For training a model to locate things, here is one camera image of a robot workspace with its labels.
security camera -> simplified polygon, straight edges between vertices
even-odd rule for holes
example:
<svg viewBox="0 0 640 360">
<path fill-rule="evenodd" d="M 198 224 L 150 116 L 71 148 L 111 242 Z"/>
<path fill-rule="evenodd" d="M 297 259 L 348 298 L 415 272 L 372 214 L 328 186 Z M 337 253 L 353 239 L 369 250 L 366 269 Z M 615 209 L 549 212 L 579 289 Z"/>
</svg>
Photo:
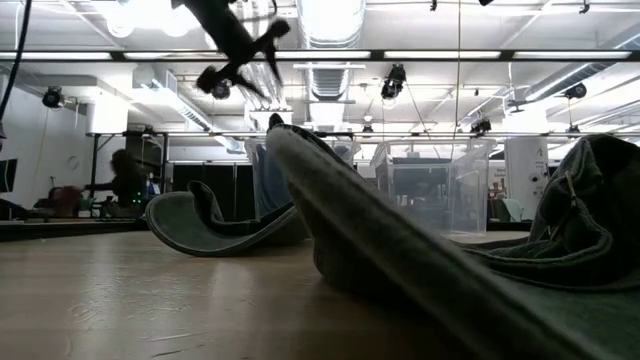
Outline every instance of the security camera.
<svg viewBox="0 0 640 360">
<path fill-rule="evenodd" d="M 213 87 L 211 94 L 218 100 L 226 100 L 231 96 L 231 88 L 226 81 L 221 81 Z"/>
<path fill-rule="evenodd" d="M 42 97 L 42 104 L 49 109 L 60 109 L 64 106 L 64 96 L 62 96 L 62 88 L 59 86 L 50 86 Z"/>
<path fill-rule="evenodd" d="M 587 95 L 587 87 L 583 83 L 579 83 L 576 86 L 567 89 L 564 92 L 564 96 L 568 99 L 582 99 Z"/>
<path fill-rule="evenodd" d="M 384 100 L 397 98 L 402 91 L 402 83 L 405 81 L 407 81 L 407 73 L 404 71 L 404 66 L 402 64 L 393 64 L 389 75 L 384 80 L 380 95 Z"/>
<path fill-rule="evenodd" d="M 469 132 L 484 134 L 487 131 L 491 131 L 491 120 L 489 120 L 489 118 L 482 118 L 480 121 L 471 125 L 471 130 Z"/>
</svg>

table surface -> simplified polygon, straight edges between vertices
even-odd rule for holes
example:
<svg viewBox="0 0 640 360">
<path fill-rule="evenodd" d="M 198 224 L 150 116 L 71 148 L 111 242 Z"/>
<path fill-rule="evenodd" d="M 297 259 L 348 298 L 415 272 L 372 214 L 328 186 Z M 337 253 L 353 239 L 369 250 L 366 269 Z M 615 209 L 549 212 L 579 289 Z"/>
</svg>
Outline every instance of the table surface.
<svg viewBox="0 0 640 360">
<path fill-rule="evenodd" d="M 473 358 L 432 317 L 334 290 L 311 251 L 193 258 L 149 232 L 0 243 L 2 359 Z"/>
</svg>

white wall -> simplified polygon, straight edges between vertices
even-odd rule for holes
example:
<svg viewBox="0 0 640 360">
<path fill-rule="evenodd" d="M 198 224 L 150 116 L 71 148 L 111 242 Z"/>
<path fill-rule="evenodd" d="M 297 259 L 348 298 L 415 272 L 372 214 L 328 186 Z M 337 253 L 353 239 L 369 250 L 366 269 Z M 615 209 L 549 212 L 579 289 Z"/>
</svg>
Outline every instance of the white wall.
<svg viewBox="0 0 640 360">
<path fill-rule="evenodd" d="M 87 118 L 68 109 L 53 111 L 41 103 L 41 98 L 18 88 L 11 98 L 4 116 L 8 139 L 0 152 L 0 160 L 18 159 L 14 191 L 1 197 L 26 208 L 47 196 L 55 185 L 82 186 L 89 183 L 91 151 L 85 150 Z M 75 156 L 77 167 L 68 161 Z"/>
</svg>

ceiling beam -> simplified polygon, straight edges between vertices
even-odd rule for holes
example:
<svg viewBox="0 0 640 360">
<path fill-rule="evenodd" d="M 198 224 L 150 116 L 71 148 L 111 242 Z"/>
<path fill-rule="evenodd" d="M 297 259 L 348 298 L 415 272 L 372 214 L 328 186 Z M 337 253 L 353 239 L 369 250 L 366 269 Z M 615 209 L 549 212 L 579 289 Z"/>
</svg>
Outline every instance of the ceiling beam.
<svg viewBox="0 0 640 360">
<path fill-rule="evenodd" d="M 13 60 L 15 52 L 0 51 L 0 61 Z M 279 63 L 334 63 L 334 62 L 463 62 L 463 63 L 637 63 L 640 50 L 602 49 L 424 49 L 424 50 L 303 50 L 291 49 L 276 52 Z M 227 63 L 223 53 L 215 50 L 28 50 L 24 51 L 25 63 Z M 265 62 L 257 56 L 252 62 Z"/>
</svg>

cable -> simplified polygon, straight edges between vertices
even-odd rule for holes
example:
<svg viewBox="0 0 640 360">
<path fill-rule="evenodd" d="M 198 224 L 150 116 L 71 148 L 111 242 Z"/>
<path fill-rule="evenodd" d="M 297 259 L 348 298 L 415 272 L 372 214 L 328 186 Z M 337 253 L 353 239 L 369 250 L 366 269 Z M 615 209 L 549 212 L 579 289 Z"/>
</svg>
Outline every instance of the cable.
<svg viewBox="0 0 640 360">
<path fill-rule="evenodd" d="M 22 19 L 22 32 L 20 33 L 20 40 L 18 41 L 18 48 L 16 49 L 16 58 L 13 62 L 13 67 L 11 67 L 11 73 L 9 74 L 9 81 L 7 82 L 7 88 L 4 91 L 4 96 L 2 97 L 2 103 L 0 103 L 0 124 L 2 123 L 2 119 L 4 118 L 4 112 L 7 109 L 7 105 L 9 104 L 9 97 L 11 96 L 11 90 L 13 90 L 13 85 L 16 82 L 16 77 L 18 76 L 18 69 L 20 67 L 20 61 L 22 61 L 22 53 L 24 52 L 24 45 L 27 42 L 27 29 L 29 28 L 29 18 L 31 17 L 31 5 L 33 0 L 26 0 L 26 4 L 24 6 L 24 13 Z M 6 135 L 4 133 L 0 133 L 0 139 L 6 139 Z"/>
<path fill-rule="evenodd" d="M 31 182 L 31 194 L 33 194 L 36 188 L 36 181 L 38 181 L 38 170 L 40 168 L 40 160 L 42 159 L 42 150 L 44 149 L 44 139 L 47 135 L 47 125 L 49 124 L 49 108 L 44 118 L 44 130 L 42 131 L 42 137 L 40 138 L 40 151 L 38 152 L 38 161 L 36 162 L 36 173 L 33 175 L 33 181 Z"/>
<path fill-rule="evenodd" d="M 456 133 L 458 132 L 458 106 L 460 104 L 460 48 L 462 47 L 462 0 L 458 0 L 458 74 L 456 80 L 456 111 L 455 111 L 455 126 L 453 127 L 453 140 L 456 140 Z M 451 144 L 451 157 L 453 161 L 453 149 L 454 144 Z"/>
<path fill-rule="evenodd" d="M 427 133 L 427 137 L 431 139 L 431 135 L 429 135 L 429 130 L 427 130 L 427 125 L 424 124 L 424 120 L 422 120 L 422 115 L 420 114 L 420 109 L 418 109 L 418 104 L 416 104 L 416 99 L 413 97 L 413 92 L 411 92 L 411 87 L 409 86 L 409 82 L 407 80 L 404 81 L 407 84 L 407 90 L 409 90 L 409 96 L 411 96 L 411 101 L 413 101 L 413 107 L 416 109 L 418 113 L 418 118 L 420 119 L 420 123 L 424 128 L 424 132 Z"/>
</svg>

